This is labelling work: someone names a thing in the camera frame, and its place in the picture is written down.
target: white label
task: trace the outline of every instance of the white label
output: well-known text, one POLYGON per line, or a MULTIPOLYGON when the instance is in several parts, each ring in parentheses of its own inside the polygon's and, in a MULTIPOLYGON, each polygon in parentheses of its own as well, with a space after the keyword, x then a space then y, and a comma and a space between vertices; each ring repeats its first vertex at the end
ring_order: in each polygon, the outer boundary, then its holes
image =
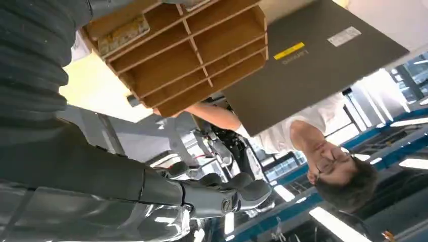
POLYGON ((357 37, 358 35, 361 35, 361 32, 354 28, 354 27, 349 27, 347 29, 345 29, 344 31, 336 34, 335 36, 332 36, 330 38, 328 38, 327 40, 332 43, 335 47, 339 47, 342 44, 350 41, 351 39, 357 37))

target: man's hair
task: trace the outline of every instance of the man's hair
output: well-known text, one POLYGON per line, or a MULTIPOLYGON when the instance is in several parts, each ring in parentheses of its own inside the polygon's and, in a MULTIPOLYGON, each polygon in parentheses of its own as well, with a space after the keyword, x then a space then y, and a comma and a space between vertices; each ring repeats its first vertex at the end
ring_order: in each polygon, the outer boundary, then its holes
POLYGON ((337 209, 353 212, 364 205, 376 188, 377 172, 368 162, 352 157, 357 172, 344 186, 331 185, 319 179, 315 185, 324 200, 337 209))

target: label on shelf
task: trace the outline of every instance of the label on shelf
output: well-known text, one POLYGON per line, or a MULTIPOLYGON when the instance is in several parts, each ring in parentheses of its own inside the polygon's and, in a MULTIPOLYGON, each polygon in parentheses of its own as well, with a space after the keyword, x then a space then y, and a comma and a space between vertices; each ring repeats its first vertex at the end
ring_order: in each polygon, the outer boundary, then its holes
POLYGON ((336 34, 335 36, 328 38, 327 40, 330 43, 332 43, 335 47, 339 47, 342 44, 352 40, 355 37, 357 37, 358 35, 361 35, 361 32, 358 29, 351 26, 351 27, 343 30, 342 32, 336 34))
POLYGON ((150 31, 150 26, 144 15, 138 16, 132 22, 123 25, 112 33, 98 40, 98 49, 101 55, 106 55, 119 49, 136 38, 150 31))

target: white t-shirt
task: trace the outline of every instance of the white t-shirt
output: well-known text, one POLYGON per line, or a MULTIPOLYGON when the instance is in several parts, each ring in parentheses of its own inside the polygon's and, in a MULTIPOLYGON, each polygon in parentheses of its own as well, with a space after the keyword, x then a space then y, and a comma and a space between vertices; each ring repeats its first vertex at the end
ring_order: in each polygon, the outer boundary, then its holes
MULTIPOLYGON (((290 139, 290 125, 293 121, 304 121, 325 134, 327 126, 344 105, 345 97, 341 93, 335 94, 261 132, 253 140, 268 154, 296 150, 290 139)), ((250 137, 242 125, 236 132, 246 138, 250 137)))

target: laptop lid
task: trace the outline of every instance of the laptop lid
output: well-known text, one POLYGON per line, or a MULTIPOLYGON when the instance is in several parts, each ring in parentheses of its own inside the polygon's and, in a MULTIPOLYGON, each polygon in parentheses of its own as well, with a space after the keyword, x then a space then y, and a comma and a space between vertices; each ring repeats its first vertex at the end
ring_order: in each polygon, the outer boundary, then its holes
POLYGON ((265 67, 223 91, 252 136, 408 53, 331 0, 277 20, 267 33, 265 67))

